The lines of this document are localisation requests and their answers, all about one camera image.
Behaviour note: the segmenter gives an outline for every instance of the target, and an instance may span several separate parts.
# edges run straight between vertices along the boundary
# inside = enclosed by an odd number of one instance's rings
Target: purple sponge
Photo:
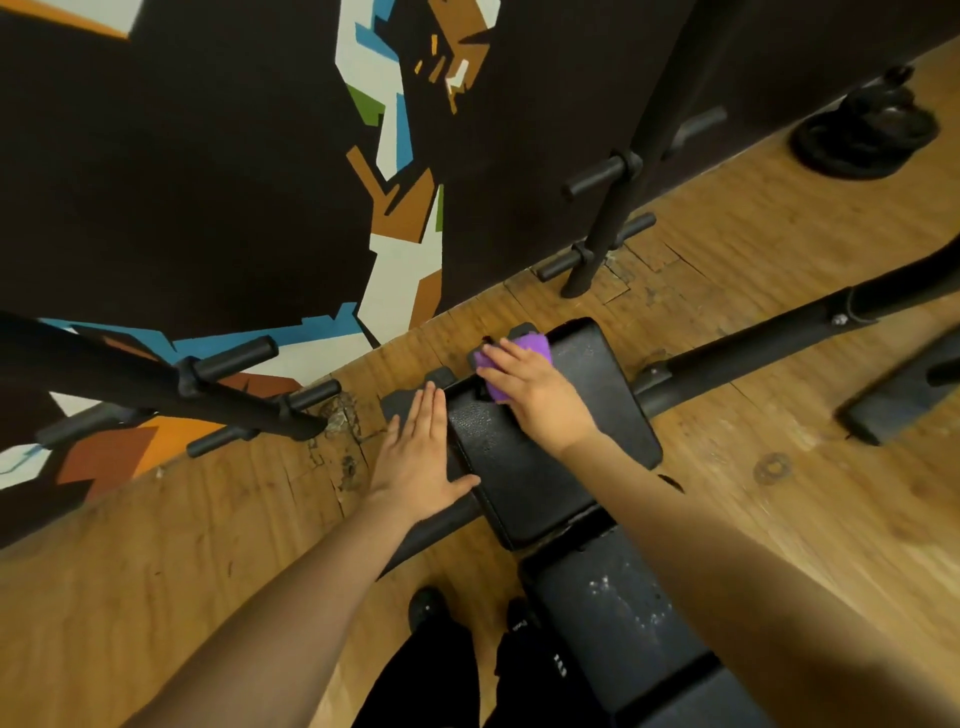
[[[525,333],[519,338],[515,339],[514,343],[521,349],[527,349],[531,352],[542,354],[547,361],[549,361],[551,364],[553,363],[553,358],[550,356],[550,342],[546,340],[546,336],[543,334]],[[496,366],[496,364],[494,364],[493,361],[483,352],[477,352],[473,356],[473,360],[476,362],[477,367],[499,369],[499,367]],[[509,399],[507,395],[489,382],[487,382],[487,390],[490,392],[490,396],[493,397],[493,401],[507,401]]]

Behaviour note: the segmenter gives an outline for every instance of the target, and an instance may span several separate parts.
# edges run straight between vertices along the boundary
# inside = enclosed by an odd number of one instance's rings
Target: wooden floor
[[[647,361],[934,251],[960,231],[960,43],[913,84],[943,133],[893,178],[837,182],[782,135],[652,205],[660,222],[557,296],[529,272],[337,373],[316,442],[264,436],[149,473],[0,553],[0,706],[17,726],[114,726],[248,596],[355,506],[379,446],[378,398],[484,334],[592,316],[628,376]],[[660,417],[662,471],[846,599],[960,700],[960,399],[896,443],[847,440],[831,413],[941,331],[957,298],[898,314]],[[788,464],[775,479],[771,458]],[[473,630],[492,708],[496,645],[518,593],[512,557],[474,522],[377,583],[316,726],[349,726],[433,582]]]

